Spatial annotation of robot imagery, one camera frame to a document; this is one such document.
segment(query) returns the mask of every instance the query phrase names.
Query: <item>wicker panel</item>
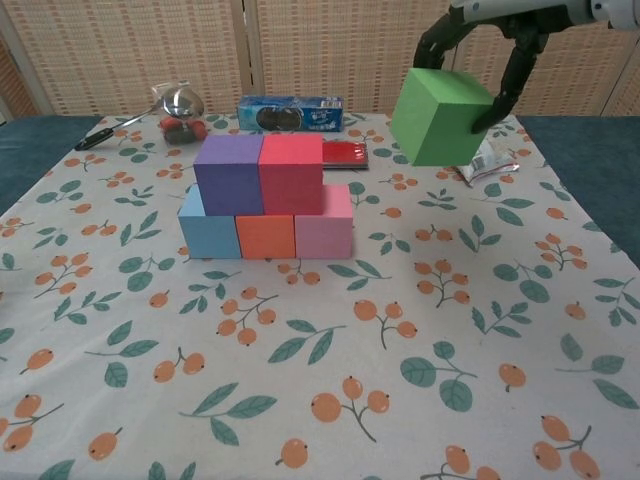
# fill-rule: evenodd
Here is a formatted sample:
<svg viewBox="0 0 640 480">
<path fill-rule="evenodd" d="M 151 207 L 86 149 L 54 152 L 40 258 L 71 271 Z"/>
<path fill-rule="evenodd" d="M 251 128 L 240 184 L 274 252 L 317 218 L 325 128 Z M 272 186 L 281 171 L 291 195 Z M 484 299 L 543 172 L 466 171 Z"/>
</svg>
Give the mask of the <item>wicker panel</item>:
<svg viewBox="0 0 640 480">
<path fill-rule="evenodd" d="M 611 31 L 605 24 L 552 35 L 516 113 L 600 115 L 634 41 L 634 33 Z M 512 48 L 513 41 L 497 28 L 482 26 L 460 49 L 456 68 L 474 74 L 496 94 Z"/>
<path fill-rule="evenodd" d="M 187 79 L 209 110 L 242 93 L 229 0 L 3 0 L 61 114 L 133 114 Z"/>
<path fill-rule="evenodd" d="M 448 0 L 257 0 L 267 94 L 341 95 L 391 112 L 420 35 Z"/>
<path fill-rule="evenodd" d="M 611 115 L 640 115 L 640 44 L 621 78 L 619 96 L 611 110 Z"/>
<path fill-rule="evenodd" d="M 16 69 L 9 52 L 0 40 L 0 97 L 14 118 L 37 115 L 36 109 L 20 72 Z"/>
</svg>

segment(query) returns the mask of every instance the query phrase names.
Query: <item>cube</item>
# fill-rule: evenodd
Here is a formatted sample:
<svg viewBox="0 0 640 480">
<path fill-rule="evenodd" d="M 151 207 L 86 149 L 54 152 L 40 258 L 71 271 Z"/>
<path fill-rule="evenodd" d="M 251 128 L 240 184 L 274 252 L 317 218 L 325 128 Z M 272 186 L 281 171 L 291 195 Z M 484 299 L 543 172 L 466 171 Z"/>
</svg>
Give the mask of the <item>cube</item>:
<svg viewBox="0 0 640 480">
<path fill-rule="evenodd" d="M 322 135 L 268 135 L 259 166 L 265 214 L 322 213 Z"/>
<path fill-rule="evenodd" d="M 471 75 L 412 68 L 391 120 L 391 133 L 413 165 L 471 163 L 486 132 L 471 133 L 493 97 Z"/>
<path fill-rule="evenodd" d="M 295 217 L 299 258 L 349 258 L 353 237 L 353 209 L 347 185 L 324 186 L 322 215 Z"/>
<path fill-rule="evenodd" d="M 295 258 L 291 215 L 236 217 L 243 258 Z"/>
<path fill-rule="evenodd" d="M 198 185 L 191 186 L 178 220 L 191 258 L 240 258 L 234 218 L 205 216 Z"/>
<path fill-rule="evenodd" d="M 259 135 L 209 135 L 193 164 L 207 215 L 262 215 Z"/>
</svg>

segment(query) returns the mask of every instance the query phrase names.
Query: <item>floral tablecloth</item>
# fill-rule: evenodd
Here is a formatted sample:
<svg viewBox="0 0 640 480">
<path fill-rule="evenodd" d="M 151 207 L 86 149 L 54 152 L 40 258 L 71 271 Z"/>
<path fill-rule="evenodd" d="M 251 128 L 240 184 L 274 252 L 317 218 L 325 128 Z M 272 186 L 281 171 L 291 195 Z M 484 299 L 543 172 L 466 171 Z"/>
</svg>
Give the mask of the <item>floral tablecloth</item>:
<svg viewBox="0 0 640 480">
<path fill-rule="evenodd" d="M 346 121 L 352 260 L 190 260 L 153 117 L 0 219 L 0 478 L 640 478 L 639 272 L 515 118 L 473 189 Z"/>
</svg>

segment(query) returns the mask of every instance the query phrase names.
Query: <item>blue box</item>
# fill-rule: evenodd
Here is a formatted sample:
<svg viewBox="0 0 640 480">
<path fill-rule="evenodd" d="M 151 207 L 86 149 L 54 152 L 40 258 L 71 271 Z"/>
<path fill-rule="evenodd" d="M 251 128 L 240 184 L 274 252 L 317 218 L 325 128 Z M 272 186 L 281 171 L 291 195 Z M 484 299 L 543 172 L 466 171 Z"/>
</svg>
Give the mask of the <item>blue box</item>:
<svg viewBox="0 0 640 480">
<path fill-rule="evenodd" d="M 178 212 L 191 258 L 241 258 L 233 216 L 207 217 L 198 185 L 192 185 Z"/>
<path fill-rule="evenodd" d="M 269 97 L 245 95 L 238 103 L 242 130 L 340 132 L 340 97 Z"/>
</svg>

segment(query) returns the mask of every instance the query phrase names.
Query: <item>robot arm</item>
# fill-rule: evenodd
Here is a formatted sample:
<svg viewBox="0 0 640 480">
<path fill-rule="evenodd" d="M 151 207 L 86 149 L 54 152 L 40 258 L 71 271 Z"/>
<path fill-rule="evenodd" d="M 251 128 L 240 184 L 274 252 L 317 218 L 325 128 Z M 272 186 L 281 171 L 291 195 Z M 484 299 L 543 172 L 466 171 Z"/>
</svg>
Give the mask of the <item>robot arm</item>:
<svg viewBox="0 0 640 480">
<path fill-rule="evenodd" d="M 640 28 L 640 0 L 452 0 L 449 13 L 426 31 L 413 59 L 417 68 L 442 68 L 444 54 L 478 25 L 495 25 L 515 47 L 492 107 L 472 133 L 504 119 L 517 103 L 549 35 L 575 25 L 608 21 L 610 28 Z"/>
</svg>

